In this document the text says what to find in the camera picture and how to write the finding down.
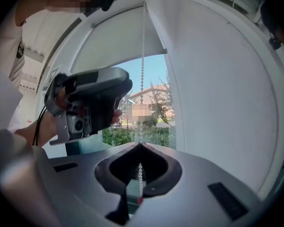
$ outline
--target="tree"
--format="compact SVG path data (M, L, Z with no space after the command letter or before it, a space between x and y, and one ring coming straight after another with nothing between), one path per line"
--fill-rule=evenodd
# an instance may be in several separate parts
M128 115L126 114L126 112L127 112L128 106L129 106L129 98L130 98L132 93L133 93L133 89L128 94L126 94L121 99L121 101L119 103L119 109L123 112L123 114L121 116L121 120L123 120L124 119L124 115L126 115L126 125L127 125L127 128L128 128Z
M163 120L164 123L169 124L170 120L175 117L174 104L172 100L172 91L170 88L169 74L166 70L166 82L164 82L160 77L159 80L166 89L165 92L158 91L154 89L152 81L150 81L152 90L152 101L157 106L157 114Z
M158 122L158 118L152 113L151 116L147 118L147 120L143 121L144 127L156 126Z

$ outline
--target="white roller blind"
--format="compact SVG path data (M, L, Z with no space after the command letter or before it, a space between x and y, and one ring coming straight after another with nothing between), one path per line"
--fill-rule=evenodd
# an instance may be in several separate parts
M141 57L143 7L118 14L94 28L82 46L72 73L113 66ZM146 12L145 55L162 54L156 29Z

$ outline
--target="fingers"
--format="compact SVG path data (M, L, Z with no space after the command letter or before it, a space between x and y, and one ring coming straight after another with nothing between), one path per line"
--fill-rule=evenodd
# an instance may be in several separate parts
M116 110L114 111L114 116L119 117L119 116L121 116L121 115L122 115L122 111L121 111L121 110L116 109Z
M121 115L122 115L122 111L121 110L115 110L113 118L112 118L112 124L118 123L120 121L120 116Z
M65 102L65 98L66 98L66 92L65 92L65 88L63 87L58 92L58 95L55 98L55 102L58 107L60 107L61 109L67 110L70 106L68 105L68 103Z

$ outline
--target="blue sky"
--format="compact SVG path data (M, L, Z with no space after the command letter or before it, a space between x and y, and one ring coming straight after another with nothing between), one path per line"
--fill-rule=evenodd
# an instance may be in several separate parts
M133 94L141 90L141 58L117 65L129 73L133 81ZM154 85L162 84L159 77L166 81L166 63L163 55L154 55L144 58L144 89L150 87L150 80Z

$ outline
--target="white shirt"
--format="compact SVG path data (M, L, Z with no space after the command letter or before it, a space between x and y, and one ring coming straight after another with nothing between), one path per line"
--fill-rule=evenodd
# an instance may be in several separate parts
M16 6L9 12L0 26L0 70L19 88L22 68L24 66L24 46L22 44L22 27L15 23ZM19 105L9 122L8 130L15 133L21 128L19 122Z

